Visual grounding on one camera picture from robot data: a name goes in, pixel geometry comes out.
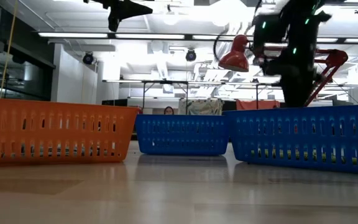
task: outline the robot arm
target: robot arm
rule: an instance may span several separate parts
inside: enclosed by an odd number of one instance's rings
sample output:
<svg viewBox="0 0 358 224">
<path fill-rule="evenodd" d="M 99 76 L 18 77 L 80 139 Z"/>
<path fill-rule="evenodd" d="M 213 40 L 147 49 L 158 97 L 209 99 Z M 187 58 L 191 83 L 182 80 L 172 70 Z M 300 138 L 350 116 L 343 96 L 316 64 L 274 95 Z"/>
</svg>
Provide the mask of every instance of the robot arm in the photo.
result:
<svg viewBox="0 0 358 224">
<path fill-rule="evenodd" d="M 313 91 L 316 79 L 314 56 L 318 27 L 331 16 L 317 9 L 326 0 L 285 0 L 271 14 L 255 17 L 254 44 L 256 57 L 264 54 L 265 43 L 282 43 L 287 40 L 278 58 L 265 59 L 260 66 L 265 75 L 281 75 L 281 86 L 288 107 L 302 107 Z"/>
<path fill-rule="evenodd" d="M 111 8 L 109 15 L 109 30 L 117 32 L 119 23 L 130 17 L 141 16 L 153 13 L 153 9 L 143 6 L 141 4 L 134 3 L 130 0 L 93 0 L 100 3 L 103 9 Z M 84 3 L 89 3 L 90 0 L 84 0 Z"/>
</svg>

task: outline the dome camera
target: dome camera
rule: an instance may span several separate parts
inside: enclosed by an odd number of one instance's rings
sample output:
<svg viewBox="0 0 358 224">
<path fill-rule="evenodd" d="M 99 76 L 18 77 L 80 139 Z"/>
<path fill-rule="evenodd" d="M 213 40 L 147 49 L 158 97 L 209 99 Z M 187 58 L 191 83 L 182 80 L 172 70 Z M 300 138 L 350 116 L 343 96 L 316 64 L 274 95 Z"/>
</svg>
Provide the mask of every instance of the dome camera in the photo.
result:
<svg viewBox="0 0 358 224">
<path fill-rule="evenodd" d="M 85 53 L 84 58 L 82 59 L 82 62 L 84 62 L 85 65 L 92 65 L 95 63 L 95 59 L 93 57 L 93 52 L 87 52 Z"/>
<path fill-rule="evenodd" d="M 189 49 L 186 54 L 186 61 L 188 62 L 194 62 L 197 58 L 196 52 L 194 49 Z"/>
</svg>

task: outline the plastic basket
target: plastic basket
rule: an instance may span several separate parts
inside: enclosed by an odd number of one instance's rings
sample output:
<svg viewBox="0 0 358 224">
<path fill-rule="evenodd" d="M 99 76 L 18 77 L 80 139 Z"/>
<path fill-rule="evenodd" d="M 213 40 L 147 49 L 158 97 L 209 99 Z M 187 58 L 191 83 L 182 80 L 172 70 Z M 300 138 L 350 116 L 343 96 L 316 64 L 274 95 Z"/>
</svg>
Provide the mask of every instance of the plastic basket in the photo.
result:
<svg viewBox="0 0 358 224">
<path fill-rule="evenodd" d="M 216 156 L 226 153 L 223 116 L 138 115 L 140 151 L 146 154 Z"/>
<path fill-rule="evenodd" d="M 237 160 L 358 172 L 358 106 L 229 111 Z"/>
<path fill-rule="evenodd" d="M 119 162 L 137 108 L 0 99 L 0 164 Z"/>
</svg>

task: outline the lamp shade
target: lamp shade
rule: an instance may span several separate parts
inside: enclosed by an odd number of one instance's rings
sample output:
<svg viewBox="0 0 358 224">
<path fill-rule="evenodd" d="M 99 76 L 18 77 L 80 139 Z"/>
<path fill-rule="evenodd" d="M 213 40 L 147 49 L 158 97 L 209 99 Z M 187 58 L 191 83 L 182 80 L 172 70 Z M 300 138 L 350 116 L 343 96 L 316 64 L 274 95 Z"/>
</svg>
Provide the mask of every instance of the lamp shade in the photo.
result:
<svg viewBox="0 0 358 224">
<path fill-rule="evenodd" d="M 233 40 L 230 52 L 223 56 L 219 66 L 235 72 L 248 72 L 249 64 L 245 56 L 248 42 L 245 35 L 237 35 Z"/>
</svg>

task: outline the blue basket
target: blue basket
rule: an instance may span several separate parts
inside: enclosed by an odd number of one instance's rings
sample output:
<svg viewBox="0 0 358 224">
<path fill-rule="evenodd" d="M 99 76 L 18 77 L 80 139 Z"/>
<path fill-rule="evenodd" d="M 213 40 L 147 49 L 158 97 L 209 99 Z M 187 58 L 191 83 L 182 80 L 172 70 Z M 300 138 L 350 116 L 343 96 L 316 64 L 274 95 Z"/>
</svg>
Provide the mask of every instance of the blue basket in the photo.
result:
<svg viewBox="0 0 358 224">
<path fill-rule="evenodd" d="M 358 106 L 225 112 L 237 160 L 358 172 Z"/>
<path fill-rule="evenodd" d="M 141 114 L 135 128 L 146 154 L 217 156 L 226 153 L 229 139 L 223 116 Z"/>
</svg>

